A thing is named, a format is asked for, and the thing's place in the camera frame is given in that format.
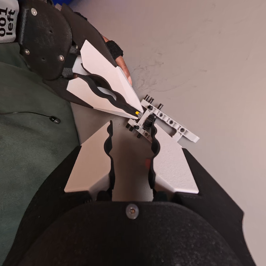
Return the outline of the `grey lego frame assembly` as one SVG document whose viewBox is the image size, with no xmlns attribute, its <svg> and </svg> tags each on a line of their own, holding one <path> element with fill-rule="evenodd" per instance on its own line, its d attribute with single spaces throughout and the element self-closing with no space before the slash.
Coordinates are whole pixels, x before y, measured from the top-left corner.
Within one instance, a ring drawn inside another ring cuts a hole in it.
<svg viewBox="0 0 266 266">
<path fill-rule="evenodd" d="M 199 141 L 200 137 L 196 136 L 194 133 L 161 111 L 163 104 L 159 104 L 158 107 L 155 107 L 153 105 L 153 101 L 154 98 L 149 95 L 146 95 L 142 99 L 141 105 L 144 108 L 144 112 L 139 113 L 138 119 L 136 120 L 129 119 L 126 129 L 129 129 L 130 132 L 136 131 L 138 133 L 137 138 L 144 137 L 149 142 L 152 142 L 151 124 L 152 122 L 160 120 L 175 130 L 175 133 L 172 136 L 175 141 L 178 142 L 181 137 L 185 137 L 194 143 Z"/>
</svg>

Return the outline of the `person's green shirt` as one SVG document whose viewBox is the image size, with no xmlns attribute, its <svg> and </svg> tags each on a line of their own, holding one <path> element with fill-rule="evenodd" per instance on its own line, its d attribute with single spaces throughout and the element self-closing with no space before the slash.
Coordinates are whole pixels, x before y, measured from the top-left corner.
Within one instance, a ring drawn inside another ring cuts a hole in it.
<svg viewBox="0 0 266 266">
<path fill-rule="evenodd" d="M 48 175 L 79 145 L 70 104 L 28 69 L 16 43 L 1 44 L 1 241 L 12 239 Z"/>
</svg>

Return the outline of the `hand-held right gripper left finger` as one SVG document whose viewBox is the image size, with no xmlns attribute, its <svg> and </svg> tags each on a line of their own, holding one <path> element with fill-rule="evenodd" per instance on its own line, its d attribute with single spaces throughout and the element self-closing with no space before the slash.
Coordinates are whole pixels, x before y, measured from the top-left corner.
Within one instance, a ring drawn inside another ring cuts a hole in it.
<svg viewBox="0 0 266 266">
<path fill-rule="evenodd" d="M 64 192 L 87 191 L 97 197 L 107 191 L 112 197 L 115 185 L 112 150 L 113 123 L 110 120 L 88 138 L 82 145 L 64 188 Z"/>
</svg>

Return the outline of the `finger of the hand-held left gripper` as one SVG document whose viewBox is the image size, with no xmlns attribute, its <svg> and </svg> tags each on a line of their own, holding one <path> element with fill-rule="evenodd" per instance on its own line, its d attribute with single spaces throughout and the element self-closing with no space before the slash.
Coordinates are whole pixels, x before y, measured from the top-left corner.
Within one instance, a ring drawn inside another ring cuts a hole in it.
<svg viewBox="0 0 266 266">
<path fill-rule="evenodd" d="M 86 72 L 98 87 L 109 89 L 120 94 L 136 114 L 143 112 L 142 105 L 122 69 L 116 65 L 106 43 L 84 40 L 80 48 L 81 69 Z"/>
<path fill-rule="evenodd" d="M 68 82 L 67 91 L 96 110 L 126 118 L 138 118 L 134 109 L 127 105 L 120 94 L 98 87 L 89 76 L 78 74 L 77 78 Z"/>
</svg>

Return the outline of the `person's left hand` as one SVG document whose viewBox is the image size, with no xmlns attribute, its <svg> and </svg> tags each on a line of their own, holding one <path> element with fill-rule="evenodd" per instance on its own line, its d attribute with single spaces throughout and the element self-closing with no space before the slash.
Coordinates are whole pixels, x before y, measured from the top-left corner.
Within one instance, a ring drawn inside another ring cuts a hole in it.
<svg viewBox="0 0 266 266">
<path fill-rule="evenodd" d="M 130 75 L 130 72 L 128 70 L 128 67 L 123 59 L 122 56 L 118 56 L 116 59 L 115 59 L 117 65 L 122 69 L 122 71 L 124 72 L 126 78 L 128 79 L 129 83 L 132 85 L 132 79 L 131 79 L 131 75 Z"/>
</svg>

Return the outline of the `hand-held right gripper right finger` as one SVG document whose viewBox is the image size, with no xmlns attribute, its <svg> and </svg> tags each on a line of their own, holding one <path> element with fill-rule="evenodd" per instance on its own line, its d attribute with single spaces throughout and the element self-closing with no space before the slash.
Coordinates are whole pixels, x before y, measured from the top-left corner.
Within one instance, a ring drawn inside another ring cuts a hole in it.
<svg viewBox="0 0 266 266">
<path fill-rule="evenodd" d="M 151 189 L 158 186 L 169 192 L 198 194 L 199 189 L 183 149 L 159 125 L 151 125 L 151 158 L 148 182 Z"/>
</svg>

